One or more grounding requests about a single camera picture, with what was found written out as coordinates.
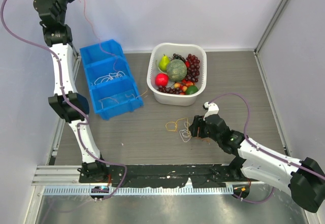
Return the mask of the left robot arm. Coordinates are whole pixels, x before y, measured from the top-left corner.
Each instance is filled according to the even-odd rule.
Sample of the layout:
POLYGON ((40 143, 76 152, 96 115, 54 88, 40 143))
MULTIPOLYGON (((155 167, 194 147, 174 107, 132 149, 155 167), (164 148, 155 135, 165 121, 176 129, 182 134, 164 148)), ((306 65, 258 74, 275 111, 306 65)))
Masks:
POLYGON ((73 131, 82 155, 78 168, 80 182, 102 183, 109 177, 100 150, 97 148, 88 123, 89 103, 77 92, 73 63, 78 54, 73 47, 71 28, 66 24, 69 3, 74 0, 34 0, 40 18, 46 49, 52 55, 55 86, 48 98, 50 107, 73 131))

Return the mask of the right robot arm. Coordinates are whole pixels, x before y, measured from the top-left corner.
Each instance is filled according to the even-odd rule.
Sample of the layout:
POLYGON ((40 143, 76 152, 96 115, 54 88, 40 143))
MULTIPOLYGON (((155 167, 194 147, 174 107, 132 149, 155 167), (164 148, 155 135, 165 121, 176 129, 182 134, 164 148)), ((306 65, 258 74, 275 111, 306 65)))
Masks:
POLYGON ((195 116, 189 126, 192 137, 210 138, 226 153, 235 156, 229 174, 264 182, 288 194, 301 208, 316 213, 324 201, 324 172, 312 158, 283 155, 230 129, 217 114, 195 116))

